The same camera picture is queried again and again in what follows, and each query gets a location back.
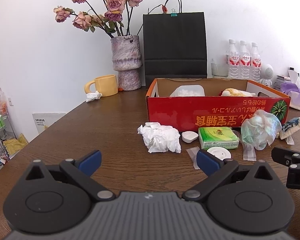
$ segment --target black paper bag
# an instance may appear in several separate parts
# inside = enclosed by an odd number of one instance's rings
[[[207,78],[204,13],[143,15],[146,86],[154,78]]]

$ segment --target mug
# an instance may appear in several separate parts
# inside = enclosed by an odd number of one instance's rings
[[[106,75],[97,77],[88,82],[84,86],[86,94],[91,93],[90,86],[94,83],[96,90],[102,94],[103,97],[108,97],[118,93],[117,77],[115,75]]]

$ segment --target green round graphic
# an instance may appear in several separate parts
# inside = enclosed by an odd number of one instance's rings
[[[284,100],[279,100],[274,104],[270,113],[274,114],[281,122],[288,109],[288,105]]]

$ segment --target white wall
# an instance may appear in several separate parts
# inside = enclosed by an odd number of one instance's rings
[[[105,12],[101,0],[88,1]],[[140,3],[131,33],[138,31],[148,7],[164,2]],[[14,103],[9,113],[15,130],[28,140],[38,134],[32,113],[69,112],[85,100],[87,81],[116,73],[109,37],[101,30],[79,30],[69,18],[56,23],[58,5],[89,9],[71,0],[0,0],[0,87]],[[168,3],[169,9],[177,7],[176,1]],[[300,0],[183,0],[183,12],[195,11],[205,12],[208,63],[213,57],[222,60],[228,39],[246,40],[259,44],[263,62],[277,74],[287,74],[288,67],[300,73]]]

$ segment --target red and white label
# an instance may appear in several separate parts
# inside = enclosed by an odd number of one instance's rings
[[[251,57],[250,56],[243,55],[243,56],[240,57],[240,64],[242,66],[250,66],[250,63],[251,63]]]
[[[260,67],[261,66],[261,58],[252,58],[252,66]]]
[[[238,66],[239,65],[239,57],[238,56],[232,56],[229,59],[229,65]]]

